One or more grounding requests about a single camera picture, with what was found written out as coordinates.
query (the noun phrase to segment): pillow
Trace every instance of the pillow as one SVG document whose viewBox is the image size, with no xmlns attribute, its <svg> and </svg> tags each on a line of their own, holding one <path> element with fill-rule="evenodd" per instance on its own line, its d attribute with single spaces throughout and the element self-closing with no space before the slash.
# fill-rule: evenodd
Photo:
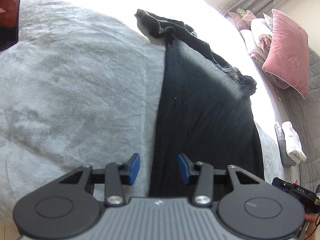
<svg viewBox="0 0 320 240">
<path fill-rule="evenodd" d="M 242 9 L 242 8 L 238 8 L 238 9 L 236 10 L 236 12 L 237 12 L 237 14 L 239 14 L 241 17 L 245 16 L 245 14 L 246 14 L 245 10 Z"/>
<path fill-rule="evenodd" d="M 251 21 L 251 31 L 258 47 L 265 54 L 268 54 L 272 40 L 272 31 L 269 29 L 266 20 L 264 18 L 253 19 Z"/>
<path fill-rule="evenodd" d="M 268 25 L 269 29 L 273 31 L 273 19 L 269 15 L 267 15 L 265 13 L 263 14 L 263 16 L 264 16 L 264 19 L 267 22 L 267 25 Z"/>
<path fill-rule="evenodd" d="M 287 82 L 305 99 L 309 83 L 308 34 L 283 12 L 272 9 L 272 14 L 273 37 L 262 69 Z"/>
<path fill-rule="evenodd" d="M 256 19 L 256 16 L 252 13 L 252 11 L 247 10 L 247 13 L 242 17 L 242 20 L 248 25 L 251 26 L 251 21 Z"/>
<path fill-rule="evenodd" d="M 240 15 L 234 12 L 228 12 L 228 15 L 235 20 L 238 31 L 244 30 L 244 29 L 249 30 L 249 27 L 245 24 L 245 22 L 242 20 L 242 17 Z"/>
<path fill-rule="evenodd" d="M 270 82 L 282 89 L 286 89 L 290 87 L 286 82 L 278 79 L 278 77 L 274 76 L 271 73 L 265 72 L 262 70 L 262 65 L 264 64 L 267 54 L 265 54 L 262 49 L 260 49 L 256 42 L 254 41 L 252 31 L 250 30 L 241 30 L 240 35 L 244 39 L 244 43 L 247 47 L 247 51 L 253 62 L 260 68 L 260 70 L 266 75 L 266 77 L 270 80 Z"/>
<path fill-rule="evenodd" d="M 231 24 L 238 30 L 238 26 L 236 24 L 236 21 L 229 15 L 226 15 L 226 19 L 231 22 Z"/>
</svg>

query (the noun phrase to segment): gray ribbed panel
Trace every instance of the gray ribbed panel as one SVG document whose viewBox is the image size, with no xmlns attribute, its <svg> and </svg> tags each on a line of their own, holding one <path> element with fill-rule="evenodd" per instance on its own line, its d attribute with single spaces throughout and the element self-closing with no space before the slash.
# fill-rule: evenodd
<svg viewBox="0 0 320 240">
<path fill-rule="evenodd" d="M 185 198 L 132 198 L 109 208 L 95 227 L 70 240 L 240 240 L 226 231 L 209 209 Z"/>
</svg>

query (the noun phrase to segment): white towel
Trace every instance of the white towel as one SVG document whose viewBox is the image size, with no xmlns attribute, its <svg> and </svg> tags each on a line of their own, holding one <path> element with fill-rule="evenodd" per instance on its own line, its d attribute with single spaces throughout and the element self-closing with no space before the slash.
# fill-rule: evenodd
<svg viewBox="0 0 320 240">
<path fill-rule="evenodd" d="M 282 124 L 282 130 L 284 132 L 284 139 L 286 145 L 287 155 L 296 164 L 300 161 L 305 161 L 307 159 L 306 155 L 302 151 L 299 135 L 293 129 L 291 122 L 284 122 Z"/>
</svg>

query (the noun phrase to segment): black cable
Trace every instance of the black cable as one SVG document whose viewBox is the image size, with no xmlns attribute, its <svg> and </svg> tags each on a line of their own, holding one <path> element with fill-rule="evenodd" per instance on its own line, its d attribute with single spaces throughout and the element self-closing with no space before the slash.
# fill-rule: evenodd
<svg viewBox="0 0 320 240">
<path fill-rule="evenodd" d="M 320 225 L 320 220 L 317 222 L 317 220 L 319 219 L 319 216 L 320 216 L 320 213 L 318 214 L 317 219 L 316 219 L 316 221 L 315 221 L 316 228 L 312 231 L 312 233 L 311 233 L 308 237 L 306 237 L 306 238 L 303 239 L 303 240 L 307 240 L 307 239 L 308 239 L 310 236 L 312 236 L 312 234 L 317 230 L 317 227 Z"/>
</svg>

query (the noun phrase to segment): rolled towel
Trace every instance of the rolled towel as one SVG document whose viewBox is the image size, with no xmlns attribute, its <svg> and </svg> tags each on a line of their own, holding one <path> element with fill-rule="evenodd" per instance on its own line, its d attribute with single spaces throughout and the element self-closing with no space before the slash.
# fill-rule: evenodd
<svg viewBox="0 0 320 240">
<path fill-rule="evenodd" d="M 296 163 L 291 160 L 287 155 L 287 150 L 285 146 L 285 139 L 284 139 L 284 132 L 278 122 L 275 123 L 275 131 L 278 139 L 279 151 L 280 151 L 280 158 L 282 166 L 285 168 L 290 168 L 295 166 Z"/>
<path fill-rule="evenodd" d="M 284 139 L 288 157 L 296 164 L 299 164 L 300 161 L 304 162 L 307 157 L 302 151 L 299 135 L 293 129 L 292 123 L 284 122 L 282 124 L 282 129 L 284 132 Z"/>
</svg>

